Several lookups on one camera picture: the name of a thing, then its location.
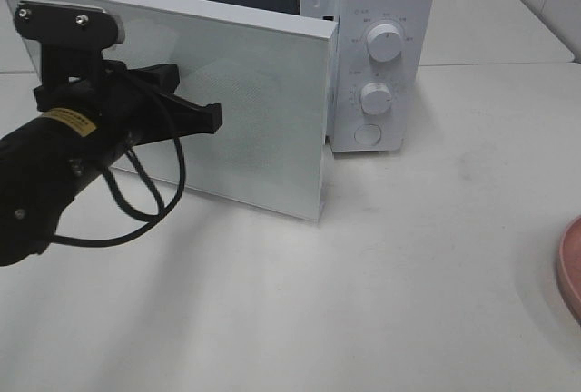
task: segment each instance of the table surface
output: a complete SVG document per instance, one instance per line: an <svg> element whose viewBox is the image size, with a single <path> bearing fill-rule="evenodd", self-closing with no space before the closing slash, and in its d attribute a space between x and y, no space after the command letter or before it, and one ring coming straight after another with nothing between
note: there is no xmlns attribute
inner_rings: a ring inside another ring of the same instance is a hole
<svg viewBox="0 0 581 392"><path fill-rule="evenodd" d="M131 244L2 269L0 388L577 392L554 259L581 210L580 76L421 68L404 148L336 157L318 226L188 192ZM0 76L1 133L35 84ZM59 232L133 229L108 196L94 183Z"/></svg>
<svg viewBox="0 0 581 392"><path fill-rule="evenodd" d="M0 73L33 71L0 0ZM519 0L434 0L422 65L566 63L563 44Z"/></svg>

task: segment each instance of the microwave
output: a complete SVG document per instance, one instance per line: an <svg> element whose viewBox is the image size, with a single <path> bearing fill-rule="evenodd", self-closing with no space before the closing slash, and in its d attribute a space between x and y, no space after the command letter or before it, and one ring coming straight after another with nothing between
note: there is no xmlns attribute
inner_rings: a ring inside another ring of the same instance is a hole
<svg viewBox="0 0 581 392"><path fill-rule="evenodd" d="M6 0L12 12L22 1ZM216 136L183 139L189 187L307 220L318 219L324 202L328 146L401 147L432 3L28 1L102 8L125 31L105 58L131 67L178 64L179 95L222 104ZM40 70L39 46L25 45ZM138 153L152 177L176 180L169 143Z"/></svg>

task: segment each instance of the yellow label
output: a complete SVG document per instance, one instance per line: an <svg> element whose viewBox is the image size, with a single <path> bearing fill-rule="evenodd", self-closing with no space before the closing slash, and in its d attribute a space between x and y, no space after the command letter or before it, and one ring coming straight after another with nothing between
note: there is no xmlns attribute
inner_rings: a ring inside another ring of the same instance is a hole
<svg viewBox="0 0 581 392"><path fill-rule="evenodd" d="M97 129L97 126L91 120L72 109L54 108L47 113L43 113L41 117L52 118L66 124L83 138Z"/></svg>

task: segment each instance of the power knob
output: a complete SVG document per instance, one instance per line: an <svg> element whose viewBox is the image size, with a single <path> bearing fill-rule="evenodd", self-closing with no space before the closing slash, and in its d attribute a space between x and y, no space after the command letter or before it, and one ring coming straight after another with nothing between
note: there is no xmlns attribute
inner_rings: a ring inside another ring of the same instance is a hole
<svg viewBox="0 0 581 392"><path fill-rule="evenodd" d="M403 49L403 30L397 23L381 23L367 34L369 55L379 63L395 59Z"/></svg>
<svg viewBox="0 0 581 392"><path fill-rule="evenodd" d="M391 107L391 92L384 83L368 83L359 94L361 109L367 115L381 115Z"/></svg>

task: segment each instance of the open microwave door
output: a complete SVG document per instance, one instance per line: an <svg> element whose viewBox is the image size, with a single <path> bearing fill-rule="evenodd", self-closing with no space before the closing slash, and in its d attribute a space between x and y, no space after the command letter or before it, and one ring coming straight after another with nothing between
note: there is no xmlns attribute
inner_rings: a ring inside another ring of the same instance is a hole
<svg viewBox="0 0 581 392"><path fill-rule="evenodd" d="M23 0L6 1L14 12ZM335 23L204 0L29 1L105 9L125 32L105 59L129 68L177 64L178 95L222 104L215 135L182 139L188 187L318 219ZM39 71L39 45L26 47ZM177 181L170 142L136 151L152 177Z"/></svg>

